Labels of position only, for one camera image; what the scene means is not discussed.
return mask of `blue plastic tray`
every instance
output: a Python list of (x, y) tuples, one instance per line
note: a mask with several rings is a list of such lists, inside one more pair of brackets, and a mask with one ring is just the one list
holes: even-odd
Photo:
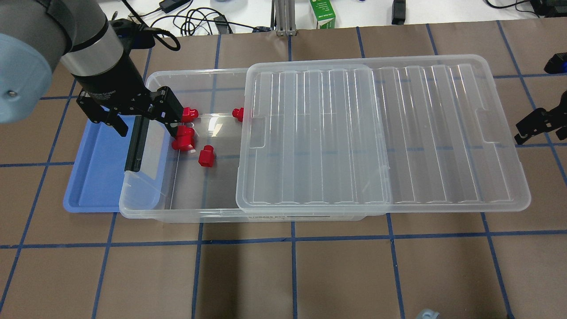
[(63, 207), (71, 213), (118, 212), (124, 164), (134, 116), (123, 116), (128, 135), (111, 127), (87, 122)]

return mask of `table surface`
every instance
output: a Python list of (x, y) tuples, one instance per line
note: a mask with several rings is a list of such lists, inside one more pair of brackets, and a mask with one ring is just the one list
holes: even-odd
[[(126, 18), (130, 12), (118, 0), (98, 0), (100, 6), (110, 18), (118, 11), (119, 18)], [(295, 1), (295, 22), (297, 29), (314, 29), (311, 20), (310, 4), (308, 0)], [(145, 14), (158, 8), (158, 0), (129, 0), (132, 7), (139, 13)], [(497, 6), (509, 5), (514, 0), (491, 0)], [(387, 26), (392, 23), (392, 0), (333, 0), (333, 8), (337, 14), (337, 28)], [(175, 14), (183, 7), (169, 13)], [(270, 26), (271, 0), (194, 0), (191, 8), (212, 7), (223, 13), (228, 21), (238, 22), (249, 26)], [(520, 10), (532, 10), (529, 3), (518, 5)], [(144, 18), (150, 24), (164, 12), (156, 12)], [(508, 9), (493, 9), (484, 0), (407, 0), (406, 24), (471, 22), (489, 20), (516, 20), (537, 18), (532, 13), (518, 12), (513, 7)], [(170, 30), (175, 35), (179, 30), (172, 24), (172, 19), (163, 19), (156, 24), (157, 27)], [(217, 33), (214, 24), (213, 32)], [(249, 33), (249, 28), (232, 26), (235, 33)], [(201, 28), (197, 35), (206, 34)]]
[[(180, 52), (156, 46), (131, 57), (147, 76), (264, 61), (474, 53), (488, 60), (513, 131), (535, 107), (556, 106), (567, 88), (567, 76), (542, 74), (553, 53), (566, 51), (557, 32), (566, 28), (567, 19), (556, 18), (300, 30), (289, 41), (273, 32), (194, 36), (181, 39)], [(0, 125), (0, 318), (567, 313), (567, 143), (554, 134), (517, 147), (532, 193), (522, 212), (164, 224), (63, 209), (86, 123), (78, 90), (58, 67), (34, 113)]]

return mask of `red object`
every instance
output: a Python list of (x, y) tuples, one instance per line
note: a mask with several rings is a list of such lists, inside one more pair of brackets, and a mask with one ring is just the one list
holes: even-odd
[(213, 167), (214, 158), (214, 148), (210, 145), (205, 145), (201, 153), (199, 153), (199, 164), (203, 167)]
[(192, 122), (194, 119), (199, 117), (199, 111), (194, 108), (184, 107), (183, 115), (181, 116), (181, 121), (183, 123)]
[(177, 126), (177, 136), (175, 141), (171, 142), (171, 147), (175, 150), (192, 150), (195, 149), (193, 136), (195, 130), (184, 125)]
[(232, 116), (238, 119), (238, 122), (242, 122), (242, 118), (244, 117), (244, 108), (235, 108), (232, 111)]

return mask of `green box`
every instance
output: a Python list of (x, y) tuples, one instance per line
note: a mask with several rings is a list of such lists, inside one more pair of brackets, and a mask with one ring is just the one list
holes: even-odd
[(311, 14), (317, 29), (334, 29), (337, 16), (331, 0), (310, 0)]

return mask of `clear plastic box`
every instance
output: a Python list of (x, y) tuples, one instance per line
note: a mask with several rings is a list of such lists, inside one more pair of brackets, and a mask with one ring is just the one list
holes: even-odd
[[(142, 170), (125, 173), (125, 217), (360, 220), (386, 212), (520, 211), (530, 203), (479, 56), (278, 62), (246, 71), (150, 76), (150, 89), (167, 85), (201, 113), (193, 122), (197, 153), (172, 150), (165, 130), (152, 124)], [(231, 116), (239, 107), (243, 123)], [(217, 153), (209, 169), (197, 163), (206, 144)]]

